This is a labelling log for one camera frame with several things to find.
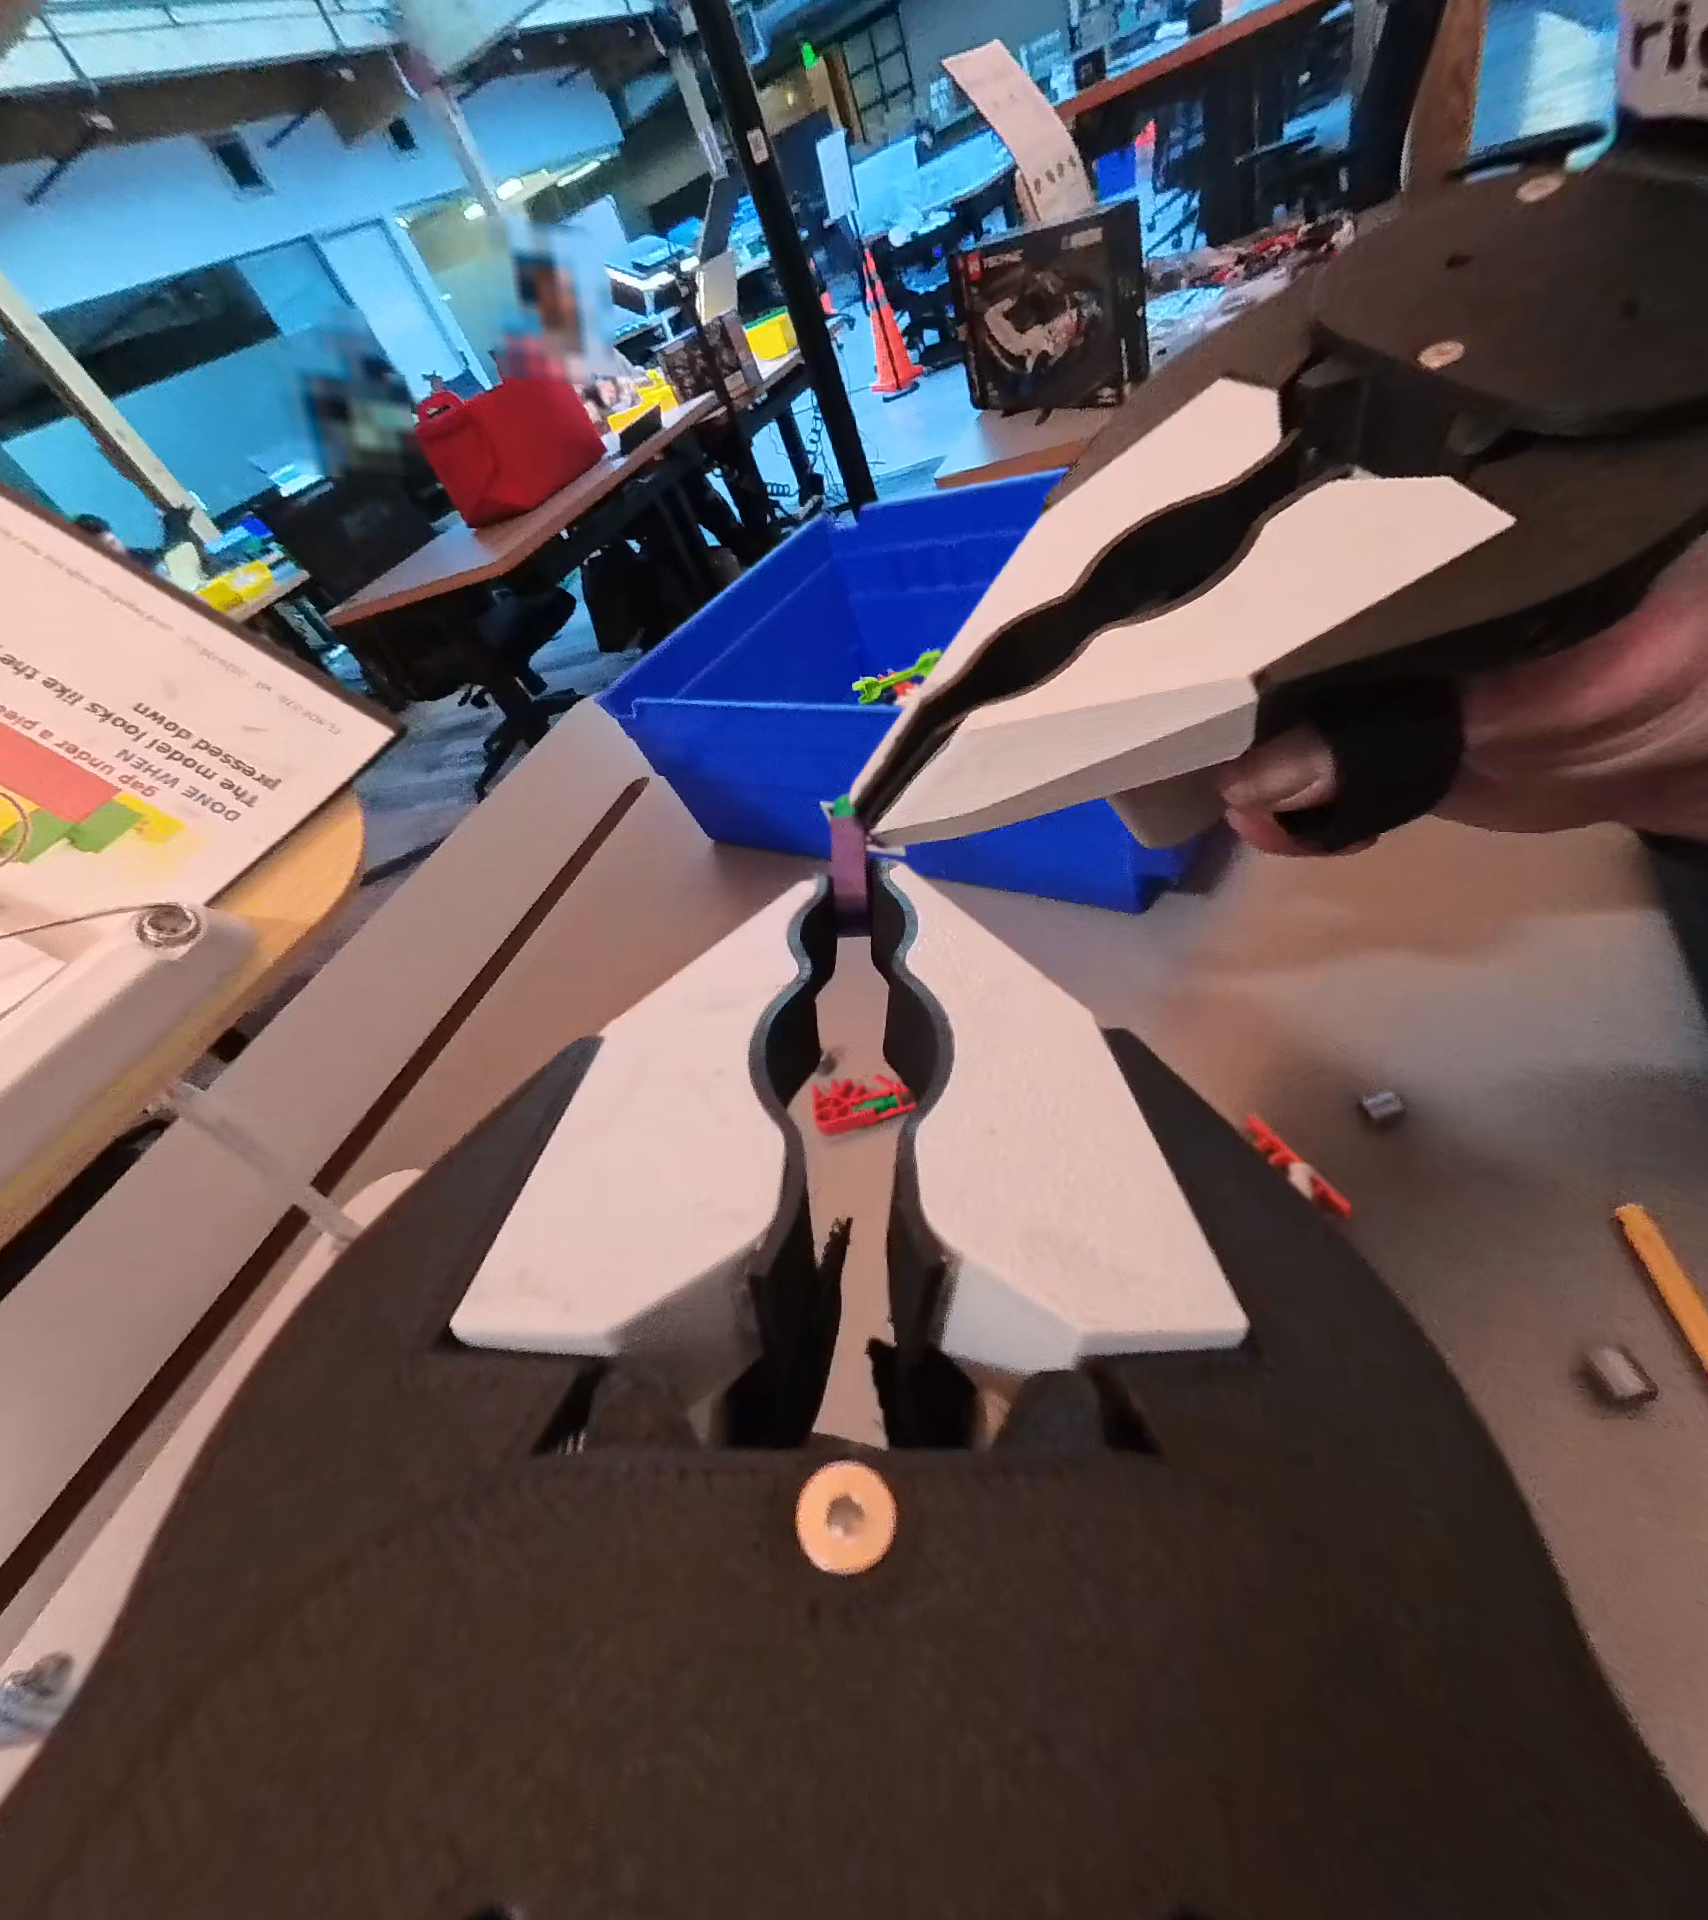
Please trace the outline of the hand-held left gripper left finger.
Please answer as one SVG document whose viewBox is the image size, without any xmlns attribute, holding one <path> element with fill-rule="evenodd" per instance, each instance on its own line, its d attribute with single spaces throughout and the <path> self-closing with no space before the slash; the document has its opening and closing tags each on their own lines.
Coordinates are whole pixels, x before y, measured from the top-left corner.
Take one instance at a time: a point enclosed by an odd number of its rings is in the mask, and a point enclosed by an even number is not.
<svg viewBox="0 0 1708 1920">
<path fill-rule="evenodd" d="M 842 1319 L 794 1103 L 836 972 L 832 884 L 798 884 L 600 1028 L 454 1312 L 476 1349 L 639 1365 L 726 1442 L 806 1442 Z"/>
</svg>

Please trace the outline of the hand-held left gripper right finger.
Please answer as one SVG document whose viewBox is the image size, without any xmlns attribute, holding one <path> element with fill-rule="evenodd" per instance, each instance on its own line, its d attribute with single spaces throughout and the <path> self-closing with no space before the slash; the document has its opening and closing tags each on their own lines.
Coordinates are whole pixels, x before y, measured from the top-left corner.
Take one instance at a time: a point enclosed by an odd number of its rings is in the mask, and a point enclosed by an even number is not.
<svg viewBox="0 0 1708 1920">
<path fill-rule="evenodd" d="M 1094 1013 L 905 866 L 868 881 L 885 1065 L 895 1449 L 965 1449 L 980 1387 L 1245 1348 L 1250 1319 Z"/>
</svg>

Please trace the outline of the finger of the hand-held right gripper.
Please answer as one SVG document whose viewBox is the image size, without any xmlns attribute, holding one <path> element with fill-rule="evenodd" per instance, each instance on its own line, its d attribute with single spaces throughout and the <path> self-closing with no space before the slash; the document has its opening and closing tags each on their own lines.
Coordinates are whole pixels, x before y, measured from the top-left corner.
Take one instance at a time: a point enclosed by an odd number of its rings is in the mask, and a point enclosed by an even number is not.
<svg viewBox="0 0 1708 1920">
<path fill-rule="evenodd" d="M 1512 527 L 1454 478 L 1327 479 L 1265 516 L 1214 585 L 968 714 L 873 839 L 905 851 L 1224 766 L 1254 740 L 1262 673 Z"/>
<path fill-rule="evenodd" d="M 1231 504 L 1225 530 L 1199 547 L 1176 548 L 1172 527 L 1190 504 L 1245 479 L 1265 488 L 1279 473 L 1280 448 L 1280 393 L 1225 375 L 1108 467 L 1075 473 L 1079 486 L 1043 508 L 916 703 L 857 776 L 854 811 L 885 818 L 964 719 L 1044 684 L 1124 614 L 1176 599 L 1188 558 L 1199 559 L 1190 585 L 1224 564 L 1220 540 L 1250 530 L 1250 504 Z"/>
</svg>

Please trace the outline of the red green connector piece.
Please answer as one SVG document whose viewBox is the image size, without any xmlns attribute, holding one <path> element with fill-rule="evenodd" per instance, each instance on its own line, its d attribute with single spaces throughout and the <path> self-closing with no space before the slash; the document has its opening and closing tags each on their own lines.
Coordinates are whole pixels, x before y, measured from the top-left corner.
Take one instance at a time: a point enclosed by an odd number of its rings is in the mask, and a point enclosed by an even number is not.
<svg viewBox="0 0 1708 1920">
<path fill-rule="evenodd" d="M 892 1125 L 916 1110 L 914 1088 L 892 1076 L 869 1079 L 817 1079 L 809 1088 L 813 1120 L 824 1139 L 846 1139 L 858 1129 Z"/>
</svg>

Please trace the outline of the blue bin with white tag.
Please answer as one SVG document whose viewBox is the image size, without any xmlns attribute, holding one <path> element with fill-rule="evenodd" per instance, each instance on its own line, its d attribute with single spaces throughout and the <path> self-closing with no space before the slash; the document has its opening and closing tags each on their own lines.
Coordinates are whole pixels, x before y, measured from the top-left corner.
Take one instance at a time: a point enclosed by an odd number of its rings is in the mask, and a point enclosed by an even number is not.
<svg viewBox="0 0 1708 1920">
<path fill-rule="evenodd" d="M 816 519 L 600 706 L 722 846 L 829 858 L 825 806 L 892 724 L 857 684 L 951 641 L 1060 468 Z"/>
</svg>

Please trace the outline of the person's right hand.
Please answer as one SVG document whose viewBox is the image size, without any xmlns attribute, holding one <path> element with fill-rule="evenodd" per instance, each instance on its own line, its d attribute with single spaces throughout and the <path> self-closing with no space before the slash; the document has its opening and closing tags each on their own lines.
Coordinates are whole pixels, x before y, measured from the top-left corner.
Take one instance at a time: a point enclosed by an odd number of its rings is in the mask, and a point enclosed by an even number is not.
<svg viewBox="0 0 1708 1920">
<path fill-rule="evenodd" d="M 1456 780 L 1435 818 L 1708 846 L 1708 532 L 1620 622 L 1471 677 L 1463 724 Z"/>
</svg>

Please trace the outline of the brown cluttered table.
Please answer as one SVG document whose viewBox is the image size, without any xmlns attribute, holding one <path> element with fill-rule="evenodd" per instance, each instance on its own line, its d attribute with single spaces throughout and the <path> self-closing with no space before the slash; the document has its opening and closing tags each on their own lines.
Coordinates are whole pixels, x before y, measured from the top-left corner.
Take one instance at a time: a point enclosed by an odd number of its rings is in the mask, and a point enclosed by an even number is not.
<svg viewBox="0 0 1708 1920">
<path fill-rule="evenodd" d="M 970 414 L 944 452 L 932 486 L 955 490 L 1070 468 L 1117 416 L 1117 408 Z"/>
</svg>

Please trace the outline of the black printed toy box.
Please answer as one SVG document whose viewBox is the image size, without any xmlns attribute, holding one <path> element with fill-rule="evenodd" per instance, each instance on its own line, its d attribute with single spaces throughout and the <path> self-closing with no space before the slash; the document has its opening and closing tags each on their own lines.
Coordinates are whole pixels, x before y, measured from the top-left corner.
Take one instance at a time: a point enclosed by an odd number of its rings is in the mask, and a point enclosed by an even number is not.
<svg viewBox="0 0 1708 1920">
<path fill-rule="evenodd" d="M 955 253 L 950 283 L 980 414 L 1106 411 L 1149 375 L 1136 198 Z"/>
</svg>

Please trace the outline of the orange red connector piece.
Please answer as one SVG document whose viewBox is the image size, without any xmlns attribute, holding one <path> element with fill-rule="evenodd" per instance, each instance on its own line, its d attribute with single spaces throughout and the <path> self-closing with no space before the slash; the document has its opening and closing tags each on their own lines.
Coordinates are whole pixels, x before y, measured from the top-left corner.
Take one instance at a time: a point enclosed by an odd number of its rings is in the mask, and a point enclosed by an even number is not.
<svg viewBox="0 0 1708 1920">
<path fill-rule="evenodd" d="M 1254 1151 L 1279 1172 L 1317 1213 L 1353 1217 L 1353 1201 L 1308 1157 L 1302 1157 L 1265 1117 L 1245 1117 L 1245 1139 Z"/>
</svg>

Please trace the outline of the orange traffic cone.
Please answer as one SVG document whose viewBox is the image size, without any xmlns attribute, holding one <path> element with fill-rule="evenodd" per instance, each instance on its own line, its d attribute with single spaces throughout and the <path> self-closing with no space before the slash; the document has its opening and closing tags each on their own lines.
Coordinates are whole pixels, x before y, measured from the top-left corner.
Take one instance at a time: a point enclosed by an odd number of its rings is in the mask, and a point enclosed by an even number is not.
<svg viewBox="0 0 1708 1920">
<path fill-rule="evenodd" d="M 869 390 L 884 400 L 909 399 L 925 379 L 925 368 L 905 344 L 896 309 L 869 246 L 862 250 L 862 285 L 876 355 L 876 379 Z"/>
</svg>

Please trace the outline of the black metal pole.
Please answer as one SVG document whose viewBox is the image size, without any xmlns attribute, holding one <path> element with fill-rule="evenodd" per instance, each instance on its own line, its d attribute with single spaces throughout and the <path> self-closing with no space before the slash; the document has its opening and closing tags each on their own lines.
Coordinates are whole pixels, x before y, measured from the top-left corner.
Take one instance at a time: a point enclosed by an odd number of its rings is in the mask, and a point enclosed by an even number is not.
<svg viewBox="0 0 1708 1920">
<path fill-rule="evenodd" d="M 876 501 L 873 468 L 862 429 L 850 407 L 842 361 L 832 344 L 829 319 L 816 285 L 813 257 L 795 219 L 795 209 L 766 126 L 766 113 L 751 79 L 729 4 L 689 4 L 698 38 L 714 75 L 726 138 L 757 205 L 772 263 L 795 323 L 795 344 L 817 399 L 817 411 L 842 478 L 842 495 L 854 512 Z"/>
</svg>

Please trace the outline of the white document stand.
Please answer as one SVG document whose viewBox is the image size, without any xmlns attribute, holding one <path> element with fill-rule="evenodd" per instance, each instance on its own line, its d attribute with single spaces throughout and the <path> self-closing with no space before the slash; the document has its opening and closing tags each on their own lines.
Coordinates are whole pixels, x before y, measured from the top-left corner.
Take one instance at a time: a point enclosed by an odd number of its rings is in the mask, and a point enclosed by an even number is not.
<svg viewBox="0 0 1708 1920">
<path fill-rule="evenodd" d="M 184 947 L 137 922 L 0 1024 L 0 1257 L 240 1016 L 291 985 L 362 879 L 362 809 L 329 803 L 243 879 Z M 407 1054 L 317 977 L 192 1117 L 0 1290 L 0 1616 L 195 1365 L 199 1330 L 293 1213 Z"/>
</svg>

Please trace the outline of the wooden table with black legs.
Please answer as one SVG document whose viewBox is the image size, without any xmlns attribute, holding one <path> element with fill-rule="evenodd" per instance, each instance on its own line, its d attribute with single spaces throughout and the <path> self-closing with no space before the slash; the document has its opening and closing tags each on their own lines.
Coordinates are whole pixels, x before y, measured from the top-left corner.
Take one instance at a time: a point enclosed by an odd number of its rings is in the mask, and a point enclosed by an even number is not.
<svg viewBox="0 0 1708 1920">
<path fill-rule="evenodd" d="M 434 669 L 459 685 L 480 685 L 513 740 L 536 740 L 569 700 L 536 685 L 525 659 L 484 634 L 503 593 L 559 588 L 596 551 L 637 530 L 659 536 L 676 622 L 700 612 L 724 588 L 722 547 L 698 527 L 689 486 L 724 452 L 751 460 L 751 434 L 780 425 L 803 452 L 794 403 L 809 393 L 798 355 L 766 366 L 766 393 L 729 414 L 720 394 L 700 394 L 665 414 L 659 431 L 618 451 L 570 479 L 528 516 L 473 530 L 456 523 L 377 577 L 329 612 L 336 639 L 348 644 L 370 680 L 419 703 Z"/>
</svg>

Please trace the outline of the red fabric bag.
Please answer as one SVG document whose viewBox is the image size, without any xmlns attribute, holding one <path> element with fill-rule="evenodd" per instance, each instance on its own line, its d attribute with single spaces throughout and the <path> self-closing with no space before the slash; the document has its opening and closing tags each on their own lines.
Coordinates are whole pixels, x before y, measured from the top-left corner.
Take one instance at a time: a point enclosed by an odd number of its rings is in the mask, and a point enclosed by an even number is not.
<svg viewBox="0 0 1708 1920">
<path fill-rule="evenodd" d="M 487 530 L 536 512 L 606 459 L 576 385 L 555 368 L 414 407 L 414 438 L 460 522 Z"/>
</svg>

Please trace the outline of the white instruction sheet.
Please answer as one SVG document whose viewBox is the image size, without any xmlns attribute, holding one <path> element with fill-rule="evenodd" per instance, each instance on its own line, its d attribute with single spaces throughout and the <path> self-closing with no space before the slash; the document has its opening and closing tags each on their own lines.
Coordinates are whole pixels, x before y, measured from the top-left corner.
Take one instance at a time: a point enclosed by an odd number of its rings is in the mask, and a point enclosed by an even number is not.
<svg viewBox="0 0 1708 1920">
<path fill-rule="evenodd" d="M 0 922 L 210 906 L 402 736 L 0 486 Z"/>
</svg>

